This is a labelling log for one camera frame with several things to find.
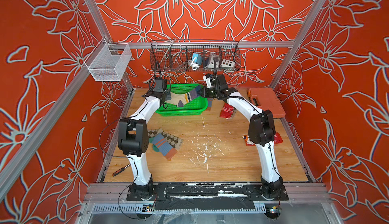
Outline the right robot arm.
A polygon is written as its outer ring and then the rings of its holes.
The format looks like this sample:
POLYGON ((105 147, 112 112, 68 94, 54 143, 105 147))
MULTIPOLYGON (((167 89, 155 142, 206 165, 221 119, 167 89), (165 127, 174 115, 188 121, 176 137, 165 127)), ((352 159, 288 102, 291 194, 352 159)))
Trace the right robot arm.
POLYGON ((223 100, 237 109, 249 121, 248 136, 254 143, 261 164, 261 195, 266 200, 280 197, 284 191, 283 179, 277 168, 274 151, 275 123, 270 110, 263 110, 245 99, 237 89, 229 87, 224 75, 213 73, 203 76, 206 85, 199 94, 205 98, 223 100))

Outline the green plastic basket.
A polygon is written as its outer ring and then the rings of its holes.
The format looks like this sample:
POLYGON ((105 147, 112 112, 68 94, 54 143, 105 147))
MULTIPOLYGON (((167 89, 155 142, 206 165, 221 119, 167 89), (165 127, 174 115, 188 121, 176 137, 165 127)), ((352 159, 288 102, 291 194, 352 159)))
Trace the green plastic basket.
POLYGON ((208 107, 208 100, 197 94, 202 89, 198 83, 171 84, 171 99, 166 101, 166 106, 161 106, 156 113, 164 117, 200 115, 208 107))

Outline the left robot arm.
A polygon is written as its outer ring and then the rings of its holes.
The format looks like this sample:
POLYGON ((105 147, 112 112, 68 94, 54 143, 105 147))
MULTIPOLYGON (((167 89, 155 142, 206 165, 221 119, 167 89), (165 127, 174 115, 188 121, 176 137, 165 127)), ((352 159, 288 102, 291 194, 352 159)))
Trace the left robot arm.
POLYGON ((167 80, 162 76, 159 62, 155 62, 154 73, 154 81, 149 83, 143 104, 130 117, 121 118, 118 123, 118 148, 129 160, 133 173, 133 183, 129 190, 144 200, 154 194, 153 178, 145 154, 149 147, 147 123, 167 97, 167 80))

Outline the cream purple striped sock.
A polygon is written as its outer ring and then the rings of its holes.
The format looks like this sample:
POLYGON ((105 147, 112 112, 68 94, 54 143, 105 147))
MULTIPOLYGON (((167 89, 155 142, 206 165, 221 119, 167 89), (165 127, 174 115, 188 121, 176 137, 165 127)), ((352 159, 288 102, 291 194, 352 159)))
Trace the cream purple striped sock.
POLYGON ((182 108, 186 104, 190 103, 194 99, 199 97, 199 91, 202 89, 200 85, 196 86, 194 89, 186 92, 184 94, 170 93, 170 99, 166 102, 168 104, 175 105, 176 107, 182 108))

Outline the red snowflake christmas sock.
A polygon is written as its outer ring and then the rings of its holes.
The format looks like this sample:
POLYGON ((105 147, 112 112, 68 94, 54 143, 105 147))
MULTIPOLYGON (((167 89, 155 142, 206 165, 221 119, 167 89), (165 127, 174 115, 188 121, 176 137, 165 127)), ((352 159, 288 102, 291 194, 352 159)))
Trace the red snowflake christmas sock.
POLYGON ((237 109, 232 105, 225 103, 220 112, 220 117, 225 119, 231 119, 235 116, 237 109))

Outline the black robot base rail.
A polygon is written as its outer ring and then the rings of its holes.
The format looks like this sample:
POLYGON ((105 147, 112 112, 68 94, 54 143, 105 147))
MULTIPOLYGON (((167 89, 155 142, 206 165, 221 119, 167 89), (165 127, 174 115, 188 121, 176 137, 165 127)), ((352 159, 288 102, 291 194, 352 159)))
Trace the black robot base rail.
POLYGON ((254 210, 254 202, 279 204, 288 201, 285 187, 270 193, 261 183, 240 182, 197 182, 197 183, 154 183, 151 191, 130 187, 126 191, 127 201, 150 201, 156 210, 254 210))

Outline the red penguin christmas sock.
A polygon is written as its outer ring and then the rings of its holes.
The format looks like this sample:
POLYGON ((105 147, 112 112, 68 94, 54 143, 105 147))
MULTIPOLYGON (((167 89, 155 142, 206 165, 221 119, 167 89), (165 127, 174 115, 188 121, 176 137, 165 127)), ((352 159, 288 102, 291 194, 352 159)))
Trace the red penguin christmas sock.
MULTIPOLYGON (((243 135, 242 138, 244 139, 246 146, 255 146, 255 144, 250 140, 248 135, 243 135)), ((283 143, 283 139, 279 133, 275 134, 274 143, 275 144, 283 143)))

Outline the brown argyle sock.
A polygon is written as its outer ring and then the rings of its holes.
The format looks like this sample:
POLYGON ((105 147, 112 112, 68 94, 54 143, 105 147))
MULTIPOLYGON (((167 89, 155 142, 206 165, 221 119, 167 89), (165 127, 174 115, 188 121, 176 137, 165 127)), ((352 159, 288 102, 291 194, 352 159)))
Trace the brown argyle sock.
POLYGON ((149 135, 149 142, 152 143, 153 140, 154 140, 154 137, 158 134, 161 134, 165 139, 166 141, 176 150, 179 150, 182 143, 183 143, 183 139, 177 137, 177 136, 174 136, 172 134, 169 134, 165 131, 163 131, 161 128, 158 129, 158 130, 149 130, 148 131, 148 135, 149 135))

